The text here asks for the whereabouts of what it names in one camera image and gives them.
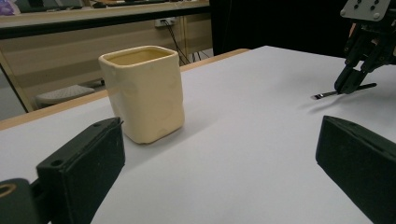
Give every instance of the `table surface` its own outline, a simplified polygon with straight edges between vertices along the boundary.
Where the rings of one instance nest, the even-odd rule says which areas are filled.
[[[92,223],[371,223],[315,160],[324,115],[396,140],[396,78],[331,91],[344,60],[262,47],[182,72],[184,126],[137,145]],[[107,97],[0,132],[0,179],[36,179],[35,166],[101,119]]]

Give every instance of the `desk edge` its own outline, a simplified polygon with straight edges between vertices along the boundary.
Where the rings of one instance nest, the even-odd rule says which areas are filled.
[[[185,71],[191,70],[193,68],[196,68],[196,67],[199,67],[199,66],[203,66],[205,64],[214,63],[214,62],[217,62],[217,61],[232,57],[234,55],[237,55],[237,54],[240,54],[240,53],[244,53],[246,51],[249,51],[249,49],[236,49],[236,50],[233,50],[233,51],[230,51],[230,52],[227,52],[227,53],[223,53],[223,54],[211,57],[211,58],[207,58],[207,59],[201,60],[201,61],[196,62],[196,63],[186,64],[186,65],[183,65],[183,66],[180,67],[180,71],[181,72],[185,72]],[[21,125],[23,123],[27,123],[27,122],[30,122],[30,121],[33,121],[33,120],[36,120],[36,119],[41,119],[41,118],[44,118],[46,116],[53,115],[53,114],[65,111],[67,109],[71,109],[71,108],[74,108],[74,107],[79,106],[79,105],[85,105],[85,104],[87,104],[89,102],[92,102],[92,101],[95,101],[95,100],[99,100],[99,99],[102,99],[102,98],[105,98],[105,97],[107,97],[107,91],[106,90],[98,91],[98,92],[95,92],[95,93],[92,93],[92,94],[89,94],[89,95],[85,95],[85,96],[79,97],[79,98],[74,99],[74,100],[70,100],[70,101],[67,101],[67,102],[64,102],[64,103],[61,103],[61,104],[58,104],[58,105],[53,105],[53,106],[49,106],[49,107],[46,107],[46,108],[43,108],[43,109],[39,109],[39,110],[30,112],[30,113],[27,113],[27,114],[23,114],[23,115],[20,115],[20,116],[11,118],[11,119],[0,120],[0,131],[8,129],[8,128],[15,127],[15,126],[18,126],[18,125]]]

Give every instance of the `cup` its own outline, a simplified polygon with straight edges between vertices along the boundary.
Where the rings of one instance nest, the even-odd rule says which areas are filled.
[[[184,124],[178,63],[176,51],[156,46],[99,57],[113,112],[134,142],[152,143]]]

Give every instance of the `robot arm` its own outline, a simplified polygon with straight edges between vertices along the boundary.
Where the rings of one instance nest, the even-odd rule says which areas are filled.
[[[346,67],[334,83],[337,94],[352,93],[359,89],[368,73],[395,61],[396,0],[348,0],[341,16],[356,23],[346,42]],[[361,70],[355,67],[363,61]]]

